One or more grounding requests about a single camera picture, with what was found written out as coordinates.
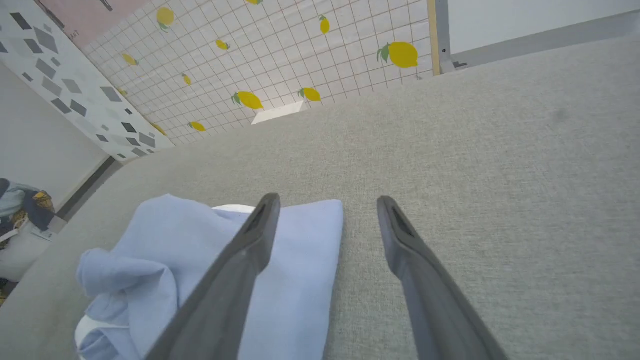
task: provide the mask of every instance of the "gray fabric surface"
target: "gray fabric surface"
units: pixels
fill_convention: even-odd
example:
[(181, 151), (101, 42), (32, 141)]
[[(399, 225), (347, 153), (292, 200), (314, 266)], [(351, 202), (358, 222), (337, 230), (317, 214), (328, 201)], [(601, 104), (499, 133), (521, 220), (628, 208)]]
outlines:
[(640, 39), (533, 54), (165, 150), (116, 173), (0, 309), (3, 359), (70, 359), (86, 249), (141, 202), (344, 204), (326, 359), (415, 358), (393, 196), (513, 359), (640, 352)]

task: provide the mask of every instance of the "lemon leaf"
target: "lemon leaf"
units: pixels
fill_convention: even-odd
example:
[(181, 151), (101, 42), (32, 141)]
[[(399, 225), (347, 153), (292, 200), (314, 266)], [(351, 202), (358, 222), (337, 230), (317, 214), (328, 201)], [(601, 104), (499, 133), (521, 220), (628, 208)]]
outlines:
[(382, 53), (380, 54), (380, 56), (382, 56), (382, 58), (385, 60), (386, 63), (389, 62), (389, 44), (387, 44), (387, 46), (382, 48)]

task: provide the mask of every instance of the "gray wall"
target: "gray wall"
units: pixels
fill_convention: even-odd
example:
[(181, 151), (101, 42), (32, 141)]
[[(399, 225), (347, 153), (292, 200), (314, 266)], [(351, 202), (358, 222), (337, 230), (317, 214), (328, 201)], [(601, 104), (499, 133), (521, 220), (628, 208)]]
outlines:
[(0, 177), (41, 188), (56, 208), (107, 158), (0, 63)]

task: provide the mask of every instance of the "blue towel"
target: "blue towel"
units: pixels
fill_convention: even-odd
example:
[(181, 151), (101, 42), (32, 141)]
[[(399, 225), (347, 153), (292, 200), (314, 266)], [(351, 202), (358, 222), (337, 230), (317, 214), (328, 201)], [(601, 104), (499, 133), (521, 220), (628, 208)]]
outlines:
[[(165, 195), (136, 210), (111, 251), (85, 252), (86, 315), (116, 327), (84, 338), (87, 360), (142, 359), (248, 218)], [(271, 262), (257, 278), (239, 359), (322, 359), (342, 236), (342, 203), (280, 211)]]

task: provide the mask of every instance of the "white grid tile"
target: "white grid tile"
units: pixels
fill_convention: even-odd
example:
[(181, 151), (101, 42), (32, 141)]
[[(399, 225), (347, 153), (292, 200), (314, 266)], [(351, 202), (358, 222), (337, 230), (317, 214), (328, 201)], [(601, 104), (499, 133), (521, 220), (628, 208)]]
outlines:
[[(156, 22), (160, 6), (175, 12), (167, 33)], [(327, 34), (320, 15), (330, 22)], [(218, 48), (218, 39), (230, 49)], [(414, 45), (417, 67), (376, 59), (394, 41)], [(309, 102), (315, 108), (432, 75), (426, 0), (154, 0), (83, 51), (175, 143), (248, 126), (256, 111), (230, 107), (238, 91), (253, 92), (268, 109), (299, 101), (300, 88), (314, 87), (322, 97)], [(140, 65), (129, 66), (122, 53)], [(188, 128), (191, 119), (207, 132)]]

